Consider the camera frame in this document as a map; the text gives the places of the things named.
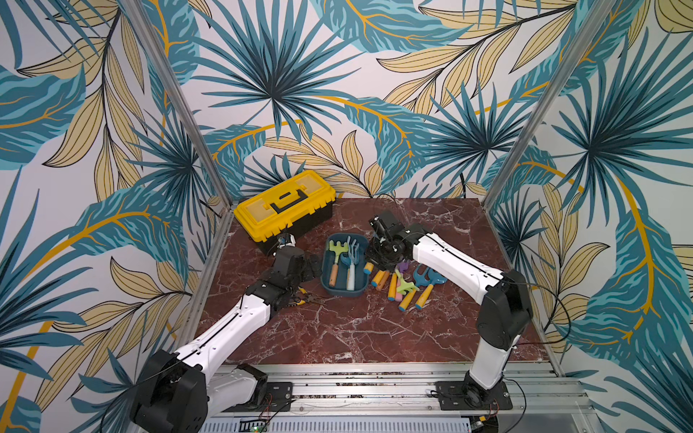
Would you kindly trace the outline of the teal fork white handle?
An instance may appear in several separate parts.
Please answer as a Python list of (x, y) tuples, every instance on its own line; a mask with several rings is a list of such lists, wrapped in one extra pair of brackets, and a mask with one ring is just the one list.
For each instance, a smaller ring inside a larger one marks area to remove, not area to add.
[(356, 265), (358, 263), (358, 242), (357, 240), (351, 240), (348, 238), (348, 279), (346, 280), (346, 289), (349, 292), (355, 290), (356, 285)]

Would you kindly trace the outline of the green rake wooden handle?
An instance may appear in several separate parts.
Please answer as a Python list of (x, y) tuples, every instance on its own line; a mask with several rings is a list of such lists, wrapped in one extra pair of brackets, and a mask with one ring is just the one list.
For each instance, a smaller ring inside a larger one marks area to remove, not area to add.
[(334, 287), (337, 283), (337, 276), (339, 275), (339, 259), (341, 254), (348, 252), (348, 244), (330, 240), (328, 242), (328, 250), (335, 255), (334, 263), (330, 271), (330, 279), (328, 280), (328, 286)]

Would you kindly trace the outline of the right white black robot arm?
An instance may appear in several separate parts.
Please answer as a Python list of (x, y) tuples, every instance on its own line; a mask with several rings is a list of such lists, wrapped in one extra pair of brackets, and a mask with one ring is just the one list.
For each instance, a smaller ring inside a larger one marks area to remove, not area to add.
[(390, 211), (374, 216), (369, 224), (375, 235), (366, 249), (366, 260), (377, 269), (393, 271), (403, 261), (415, 261), (455, 283), (480, 306), (476, 319), (480, 341), (465, 382), (469, 390), (480, 393), (496, 388), (513, 349), (532, 322), (525, 277), (481, 263), (420, 224), (406, 227)]

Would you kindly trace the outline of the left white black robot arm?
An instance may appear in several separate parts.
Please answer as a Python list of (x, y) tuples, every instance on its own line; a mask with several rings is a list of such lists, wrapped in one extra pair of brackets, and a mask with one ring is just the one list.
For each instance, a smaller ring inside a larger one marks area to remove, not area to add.
[(131, 422), (146, 432), (197, 432), (212, 414), (261, 402), (266, 376), (256, 368), (240, 364), (225, 381), (213, 377), (244, 341), (296, 299), (303, 283), (321, 274), (316, 254), (292, 245), (279, 248), (272, 268), (222, 319), (189, 344), (160, 350), (145, 363), (134, 388)]

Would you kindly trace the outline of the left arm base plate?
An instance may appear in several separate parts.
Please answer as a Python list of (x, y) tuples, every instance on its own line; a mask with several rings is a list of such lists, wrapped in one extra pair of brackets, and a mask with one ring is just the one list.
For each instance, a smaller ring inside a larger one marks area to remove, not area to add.
[(254, 392), (249, 402), (223, 409), (222, 412), (285, 412), (290, 411), (292, 402), (292, 382), (268, 382), (261, 385), (259, 391)]

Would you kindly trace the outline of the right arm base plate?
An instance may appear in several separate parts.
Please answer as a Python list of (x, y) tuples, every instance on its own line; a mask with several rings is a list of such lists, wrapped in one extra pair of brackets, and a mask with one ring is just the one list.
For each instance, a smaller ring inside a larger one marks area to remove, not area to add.
[(514, 406), (506, 384), (501, 381), (490, 390), (471, 382), (436, 382), (431, 396), (442, 411), (509, 411)]

